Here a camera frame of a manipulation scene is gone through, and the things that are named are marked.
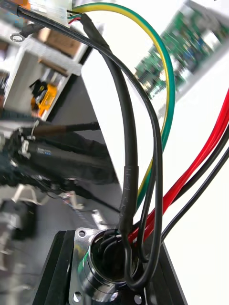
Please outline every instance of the black device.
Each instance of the black device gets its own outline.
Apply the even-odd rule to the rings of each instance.
[[[186,305],[183,291],[162,243],[151,294],[110,283],[91,260],[94,241],[104,232],[87,228],[60,231],[47,256],[32,305]]]

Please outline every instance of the yellow object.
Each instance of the yellow object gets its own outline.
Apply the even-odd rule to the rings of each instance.
[[[57,95],[57,88],[51,84],[47,84],[47,92],[43,98],[43,100],[39,103],[39,116],[42,116],[45,110],[49,110],[51,107],[55,97]],[[36,104],[36,100],[33,97],[31,100],[31,108],[34,109],[34,106]]]
[[[112,6],[111,4],[105,4],[105,3],[98,3],[98,4],[92,4],[90,3],[89,5],[85,4],[82,6],[78,6],[76,8],[73,9],[73,11],[77,12],[77,13],[88,13],[91,11],[97,11],[97,10],[106,10],[106,11],[112,11],[115,13],[119,13],[121,15],[124,15],[128,18],[130,18],[131,20],[133,20],[134,22],[136,22],[147,34],[148,36],[152,39],[153,43],[155,44],[155,47],[158,51],[158,53],[160,54],[164,69],[165,69],[165,73],[166,73],[166,88],[167,88],[167,101],[166,101],[166,113],[165,113],[165,117],[164,117],[164,122],[163,122],[163,126],[162,126],[162,130],[161,130],[161,134],[163,133],[163,130],[165,128],[165,124],[166,124],[166,120],[167,120],[167,114],[168,114],[168,106],[169,106],[169,80],[168,80],[168,68],[167,68],[167,63],[164,57],[164,54],[161,50],[161,47],[156,39],[156,37],[153,35],[153,33],[149,30],[149,28],[139,19],[137,18],[134,14],[132,14],[131,12],[124,10],[122,8],[116,7],[116,6]],[[147,176],[151,170],[152,167],[152,162],[153,159],[151,159],[151,162],[149,164],[149,167],[146,171],[146,174],[144,175],[144,178],[142,180],[142,183],[138,189],[138,195],[140,194],[143,185],[145,183],[145,180],[147,179]]]

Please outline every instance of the shelf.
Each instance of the shelf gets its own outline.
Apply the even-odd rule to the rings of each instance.
[[[54,64],[58,63],[58,66],[64,68],[70,74],[80,75],[82,66],[78,63],[78,56],[75,56],[72,59],[62,54],[61,52],[47,46],[46,44],[36,40],[35,38],[29,37],[23,42],[13,42],[10,39],[10,35],[17,33],[20,30],[7,24],[6,22],[3,22],[2,20],[0,21],[0,28],[0,38],[11,44],[19,46],[22,53],[29,52],[46,61],[53,62]]]
[[[66,85],[67,81],[69,80],[71,74],[75,74],[75,75],[81,74],[82,65],[79,64],[79,61],[82,58],[83,54],[85,53],[87,46],[84,44],[81,44],[77,54],[72,59],[72,58],[62,54],[60,51],[57,51],[57,50],[47,46],[46,44],[38,41],[35,38],[29,37],[21,43],[13,42],[10,39],[10,35],[13,33],[20,32],[20,30],[2,20],[0,20],[0,28],[1,28],[0,39],[3,39],[6,42],[10,43],[11,45],[18,47],[18,53],[15,56],[14,65],[12,66],[12,69],[10,71],[10,76],[9,76],[8,83],[7,83],[7,86],[5,89],[4,104],[8,103],[7,98],[13,87],[20,64],[26,53],[34,55],[37,58],[41,58],[42,60],[52,62],[55,65],[58,63],[59,67],[66,70],[66,73],[68,76],[59,85],[58,94],[57,94],[54,102],[52,103],[51,108],[48,111],[46,111],[45,114],[43,115],[43,119],[46,120],[48,118],[48,115],[51,112],[52,108],[54,107],[58,97],[60,96],[64,86]]]

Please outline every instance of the mounting hole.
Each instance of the mounting hole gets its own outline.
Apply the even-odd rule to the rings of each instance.
[[[80,292],[77,291],[74,293],[74,295],[73,295],[74,302],[79,303],[81,301],[81,298],[82,298],[82,296],[81,296]]]
[[[86,233],[83,230],[79,231],[79,237],[85,237],[85,235]]]
[[[140,305],[142,303],[142,297],[140,295],[135,295],[135,303]]]

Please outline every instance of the green circuit board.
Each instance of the green circuit board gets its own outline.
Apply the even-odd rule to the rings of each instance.
[[[213,15],[184,6],[161,36],[172,60],[176,90],[229,38],[229,27]],[[166,88],[165,70],[153,45],[136,67],[138,78],[150,98]]]

